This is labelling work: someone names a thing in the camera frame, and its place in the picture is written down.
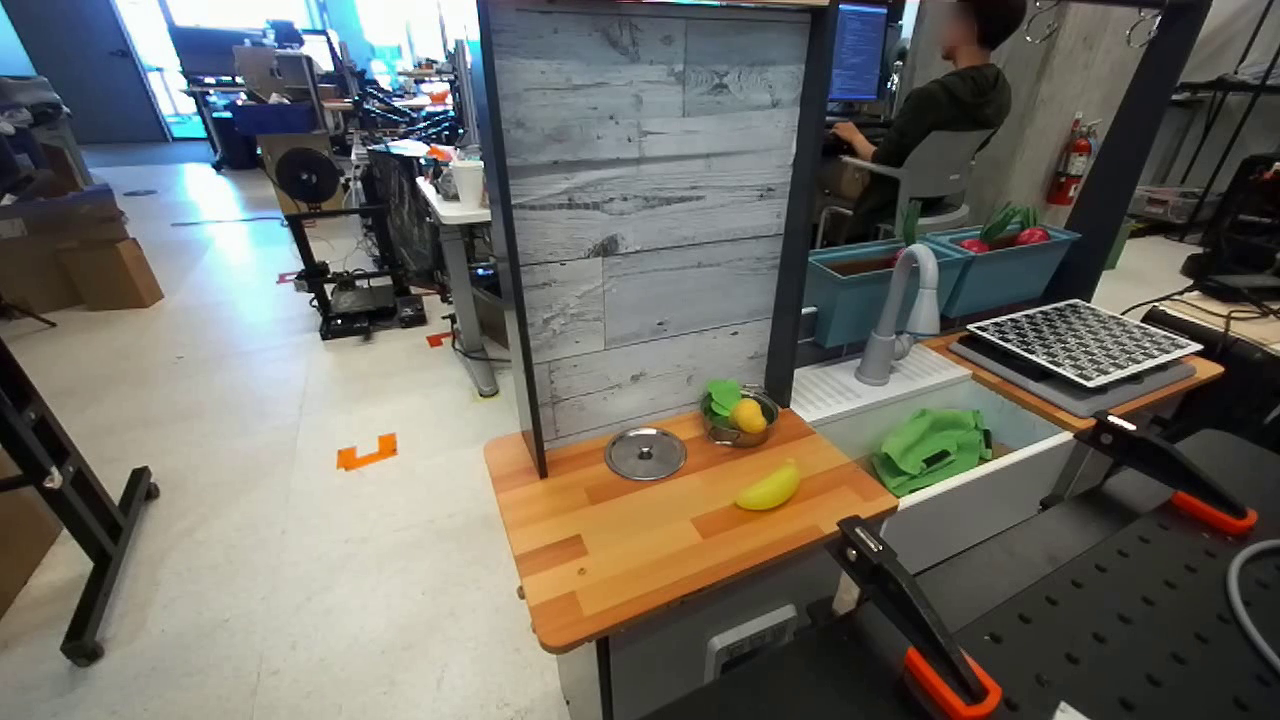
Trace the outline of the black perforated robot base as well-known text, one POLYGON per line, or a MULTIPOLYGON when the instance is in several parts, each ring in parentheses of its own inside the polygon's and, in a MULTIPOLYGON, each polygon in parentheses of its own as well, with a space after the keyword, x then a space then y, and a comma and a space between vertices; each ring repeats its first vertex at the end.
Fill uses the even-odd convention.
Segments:
MULTIPOLYGON (((1125 469, 918 577, 957 645, 1005 687, 995 720, 1280 720, 1280 454, 1229 432, 1178 442, 1260 512, 1217 535, 1125 469)), ((905 636, 865 594, 656 720, 931 720, 899 676, 905 636)))

